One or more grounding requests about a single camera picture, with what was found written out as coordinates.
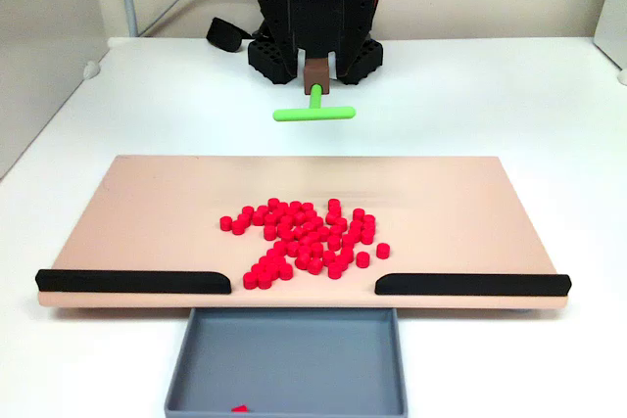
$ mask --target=red game piece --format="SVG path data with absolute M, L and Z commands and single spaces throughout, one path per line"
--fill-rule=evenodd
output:
M 268 240 L 269 242 L 276 239 L 276 226 L 275 225 L 267 225 L 266 227 L 264 227 L 264 238 Z
M 283 281 L 289 281 L 294 277 L 294 268 L 289 263 L 282 264 L 278 268 L 278 276 Z
M 251 216 L 248 214 L 239 214 L 237 220 L 241 220 L 247 229 L 251 226 Z
M 388 244 L 379 244 L 376 246 L 376 257 L 386 259 L 390 257 L 390 246 Z
M 338 217 L 337 219 L 335 219 L 335 224 L 342 227 L 342 232 L 346 232 L 346 230 L 349 228 L 349 222 L 344 217 Z
M 307 222 L 307 217 L 304 212 L 297 212 L 294 214 L 294 223 L 296 225 L 302 225 Z
M 274 242 L 273 245 L 274 249 L 278 251 L 278 255 L 279 256 L 286 256 L 287 255 L 287 244 L 285 242 L 282 241 L 277 241 Z
M 315 226 L 313 222 L 305 222 L 303 224 L 303 230 L 307 233 L 310 233 L 315 230 Z
M 301 240 L 303 237 L 305 237 L 305 230 L 303 227 L 296 227 L 294 229 L 294 238 L 296 240 Z
M 312 258 L 307 265 L 307 270 L 313 275 L 320 274 L 320 272 L 322 272 L 322 260 L 320 258 Z
M 355 246 L 355 239 L 351 234 L 344 234 L 342 236 L 342 247 L 352 248 Z
M 333 261 L 335 261 L 335 252 L 327 250 L 322 254 L 322 262 L 324 263 L 324 266 L 328 266 Z
M 340 250 L 340 238 L 335 236 L 335 235 L 331 235 L 329 236 L 328 240 L 326 241 L 327 245 L 329 246 L 329 250 L 332 251 L 336 251 L 336 250 Z
M 353 220 L 361 221 L 365 216 L 365 210 L 357 208 L 353 209 Z
M 298 255 L 305 254 L 309 258 L 312 257 L 312 248 L 309 245 L 302 245 L 298 248 Z
M 278 264 L 274 262 L 270 262 L 265 266 L 265 272 L 269 273 L 272 277 L 272 281 L 276 281 L 278 279 Z
M 246 232 L 246 225 L 243 221 L 237 219 L 231 224 L 231 229 L 233 230 L 233 235 L 242 235 Z
M 315 227 L 315 230 L 319 229 L 320 227 L 324 225 L 324 219 L 320 217 L 319 215 L 314 217 L 312 219 L 312 222 L 313 222 L 313 227 Z
M 272 287 L 272 275 L 267 271 L 259 273 L 257 284 L 259 285 L 259 289 L 270 289 Z
M 233 219 L 229 217 L 228 215 L 221 217 L 219 219 L 219 228 L 220 230 L 223 230 L 224 232 L 230 231 L 232 228 L 232 224 L 233 224 Z
M 374 242 L 374 231 L 363 230 L 362 231 L 362 243 L 364 245 L 372 245 L 372 242 Z
M 303 271 L 305 271 L 307 269 L 307 266 L 310 264 L 311 259 L 312 258 L 308 254 L 300 254 L 296 258 L 296 261 L 294 261 L 294 264 L 298 269 L 302 269 Z
M 357 261 L 355 264 L 359 268 L 368 268 L 370 266 L 370 255 L 366 252 L 359 252 L 357 254 Z
M 264 225 L 264 215 L 258 210 L 253 212 L 253 225 L 260 227 Z
M 324 252 L 324 245 L 320 242 L 314 242 L 311 244 L 312 247 L 312 255 L 320 258 L 322 256 L 322 252 Z
M 257 274 L 246 273 L 244 275 L 244 289 L 255 289 L 257 287 Z
M 264 217 L 264 224 L 265 225 L 276 225 L 276 221 L 278 219 L 276 218 L 276 216 L 274 214 L 266 214 Z
M 317 229 L 317 234 L 320 236 L 320 242 L 326 242 L 331 234 L 331 229 L 326 226 L 322 226 Z
M 295 258 L 298 256 L 298 248 L 300 244 L 298 242 L 290 242 L 287 244 L 287 255 Z
M 331 235 L 335 237 L 341 237 L 343 232 L 342 227 L 337 224 L 331 227 Z
M 348 263 L 352 263 L 355 259 L 355 252 L 353 252 L 352 248 L 344 248 L 340 252 L 340 255 L 343 256 Z
M 291 229 L 294 225 L 294 217 L 292 217 L 291 215 L 284 215 L 283 217 L 281 217 L 280 222 L 281 225 L 289 225 Z
M 330 212 L 329 214 L 326 215 L 326 218 L 324 220 L 326 221 L 327 224 L 333 225 L 335 224 L 335 221 L 337 220 L 337 218 L 338 218 L 337 214 Z
M 328 275 L 329 278 L 331 279 L 340 279 L 342 277 L 342 272 L 344 270 L 342 269 L 342 265 L 338 264 L 338 263 L 331 263 L 329 264 L 329 270 L 328 270 Z
M 313 222 L 314 219 L 317 217 L 317 212 L 315 212 L 313 209 L 308 210 L 305 212 L 305 217 L 307 218 L 309 222 Z

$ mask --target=gray tray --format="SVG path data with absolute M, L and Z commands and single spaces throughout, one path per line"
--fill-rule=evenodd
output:
M 194 309 L 166 416 L 406 417 L 396 309 Z

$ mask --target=red cylinder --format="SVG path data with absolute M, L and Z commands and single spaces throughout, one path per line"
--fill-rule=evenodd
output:
M 257 287 L 257 274 L 246 273 L 244 275 L 244 289 L 255 289 Z
M 276 226 L 275 225 L 267 225 L 264 227 L 264 238 L 271 242 L 276 239 Z
M 370 255 L 366 252 L 359 252 L 355 264 L 359 268 L 368 268 L 370 266 Z
M 224 232 L 228 232 L 229 230 L 231 230 L 232 224 L 233 224 L 233 219 L 228 215 L 225 215 L 224 217 L 221 217 L 219 219 L 219 228 L 220 230 L 223 230 Z
M 353 220 L 363 220 L 365 210 L 361 208 L 353 209 Z
M 305 222 L 307 222 L 307 217 L 304 212 L 297 212 L 294 214 L 294 223 L 296 225 L 303 225 Z
M 328 240 L 326 241 L 329 250 L 332 251 L 337 251 L 340 250 L 340 238 L 335 236 L 335 235 L 331 235 L 329 236 Z
M 390 246 L 388 244 L 379 244 L 376 246 L 376 257 L 386 259 L 390 257 Z
M 246 232 L 246 225 L 243 221 L 237 219 L 231 224 L 231 229 L 233 230 L 233 235 L 242 235 Z
M 298 248 L 300 244 L 298 242 L 290 242 L 287 244 L 287 255 L 295 258 L 298 256 Z
M 267 271 L 259 273 L 257 283 L 259 285 L 259 289 L 270 289 L 272 287 L 272 276 Z
M 309 255 L 301 254 L 297 256 L 296 261 L 294 261 L 294 264 L 296 265 L 298 269 L 302 269 L 303 271 L 305 271 L 307 269 L 307 266 L 310 264 L 311 259 L 312 258 Z
M 362 231 L 362 243 L 364 245 L 372 245 L 372 242 L 374 242 L 374 231 L 372 230 Z
M 328 275 L 331 279 L 340 279 L 342 277 L 342 266 L 338 263 L 329 264 Z
M 326 252 L 322 253 L 322 262 L 324 263 L 324 266 L 328 266 L 333 261 L 335 261 L 335 252 L 327 250 Z
M 283 241 L 276 241 L 273 245 L 274 249 L 278 251 L 279 256 L 287 255 L 287 244 Z
M 320 258 L 324 252 L 324 245 L 321 242 L 313 242 L 310 247 L 312 248 L 312 256 Z
M 282 264 L 278 268 L 278 276 L 283 281 L 289 281 L 294 277 L 294 268 L 289 263 Z
M 310 274 L 318 275 L 322 271 L 322 260 L 320 258 L 312 258 L 307 265 L 307 270 Z
M 271 262 L 265 266 L 265 272 L 269 273 L 272 278 L 272 281 L 276 281 L 278 279 L 278 264 Z
M 326 226 L 322 226 L 317 229 L 317 234 L 320 236 L 320 242 L 326 242 L 331 235 L 331 229 Z

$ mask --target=wooden tray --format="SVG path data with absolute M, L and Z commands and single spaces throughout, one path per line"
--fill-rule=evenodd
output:
M 389 259 L 354 264 L 342 279 L 295 270 L 291 281 L 246 291 L 242 275 L 270 247 L 260 227 L 221 232 L 222 215 L 268 198 L 339 198 L 346 214 L 377 218 Z M 359 246 L 374 254 L 375 245 Z M 230 295 L 40 292 L 42 305 L 356 306 L 558 308 L 567 297 L 377 296 L 388 273 L 555 274 L 531 221 L 496 158 L 115 159 L 53 269 L 217 271 Z

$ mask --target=black strap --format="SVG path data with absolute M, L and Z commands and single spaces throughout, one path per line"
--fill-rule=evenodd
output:
M 214 18 L 207 32 L 207 41 L 228 53 L 237 52 L 242 46 L 243 39 L 253 39 L 253 37 L 242 28 L 219 18 Z

